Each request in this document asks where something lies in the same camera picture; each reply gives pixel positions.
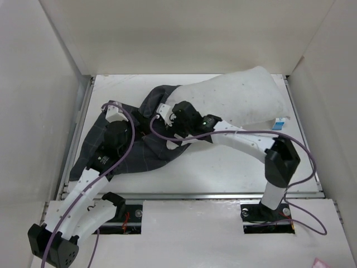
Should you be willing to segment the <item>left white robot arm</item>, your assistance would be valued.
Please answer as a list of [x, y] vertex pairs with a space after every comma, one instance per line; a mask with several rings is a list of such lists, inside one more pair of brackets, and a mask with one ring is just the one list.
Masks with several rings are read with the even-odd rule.
[[100, 201], [95, 196], [111, 181], [113, 171], [129, 155], [135, 139], [130, 121], [114, 121], [104, 129], [101, 143], [84, 161], [84, 170], [73, 190], [57, 211], [43, 224], [33, 224], [28, 240], [41, 267], [70, 267], [79, 247], [99, 227], [109, 221], [120, 221], [125, 214], [125, 200], [109, 192]]

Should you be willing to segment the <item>white pillow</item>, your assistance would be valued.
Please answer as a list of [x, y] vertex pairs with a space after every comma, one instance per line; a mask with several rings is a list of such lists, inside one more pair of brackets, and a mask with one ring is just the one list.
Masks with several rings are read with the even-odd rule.
[[165, 104], [173, 107], [182, 101], [191, 103], [203, 116], [213, 114], [237, 127], [290, 118], [284, 95], [261, 66], [181, 85]]

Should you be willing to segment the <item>dark grey checked pillowcase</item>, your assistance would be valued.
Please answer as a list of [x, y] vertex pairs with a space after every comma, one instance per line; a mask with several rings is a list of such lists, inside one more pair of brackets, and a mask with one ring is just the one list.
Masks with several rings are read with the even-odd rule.
[[[165, 103], [168, 97], [178, 86], [161, 85], [155, 87], [143, 100], [139, 107], [122, 104], [122, 107], [131, 114], [136, 130], [148, 130], [149, 122], [156, 113], [160, 103]], [[69, 180], [77, 181], [81, 177], [94, 151], [103, 142], [104, 131], [108, 122], [105, 113], [101, 113], [81, 146], [80, 155], [70, 171]], [[112, 171], [113, 175], [142, 173], [159, 169], [186, 151], [190, 144], [170, 150], [163, 140], [150, 131], [145, 134], [136, 132], [136, 139], [129, 155]]]

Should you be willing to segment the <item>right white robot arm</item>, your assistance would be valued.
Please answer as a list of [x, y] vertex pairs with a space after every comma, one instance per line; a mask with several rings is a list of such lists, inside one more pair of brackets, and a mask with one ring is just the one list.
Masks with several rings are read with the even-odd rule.
[[233, 148], [262, 162], [267, 183], [258, 213], [266, 220], [278, 214], [278, 207], [301, 161], [289, 138], [252, 134], [218, 116], [202, 116], [187, 101], [173, 107], [160, 104], [157, 113], [181, 145], [185, 142], [207, 141]]

